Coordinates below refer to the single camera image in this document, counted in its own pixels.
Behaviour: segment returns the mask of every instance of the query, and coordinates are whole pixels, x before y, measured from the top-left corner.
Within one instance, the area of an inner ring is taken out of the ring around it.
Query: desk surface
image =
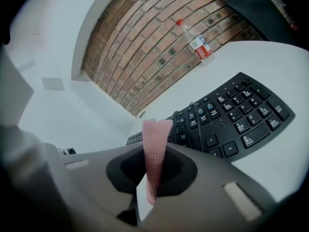
[[[309,52],[273,42],[233,42],[215,52],[216,61],[200,64],[143,111],[130,135],[146,119],[165,119],[243,72],[277,94],[295,112],[292,123],[274,140],[232,164],[264,186],[276,201],[296,191],[309,165]]]

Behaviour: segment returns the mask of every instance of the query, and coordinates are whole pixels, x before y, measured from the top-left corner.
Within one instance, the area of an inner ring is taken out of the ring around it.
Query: pink towel
[[[172,126],[173,121],[165,119],[158,122],[155,119],[143,122],[143,147],[147,173],[146,197],[151,205],[155,204],[156,190],[160,185],[162,163]]]

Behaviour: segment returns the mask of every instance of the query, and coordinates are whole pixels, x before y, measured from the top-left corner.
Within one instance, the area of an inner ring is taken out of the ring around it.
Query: water bottle
[[[193,27],[184,23],[182,19],[176,21],[176,25],[183,29],[184,35],[188,43],[197,53],[203,65],[208,65],[215,61],[215,56],[212,53],[209,45],[205,42],[202,35],[196,32]]]

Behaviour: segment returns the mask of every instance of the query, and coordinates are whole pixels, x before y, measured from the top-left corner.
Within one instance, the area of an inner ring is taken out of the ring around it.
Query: keyboard
[[[295,118],[275,93],[241,72],[195,104],[167,118],[174,121],[168,142],[199,151],[202,143],[205,153],[229,162],[260,149]],[[141,132],[126,145],[140,141]]]

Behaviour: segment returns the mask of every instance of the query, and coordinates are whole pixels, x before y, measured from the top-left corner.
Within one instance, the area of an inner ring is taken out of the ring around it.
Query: curved brick wall
[[[287,18],[281,0],[272,0]],[[83,69],[136,115],[192,70],[199,59],[175,25],[194,25],[213,51],[261,37],[223,0],[113,0],[91,33]]]

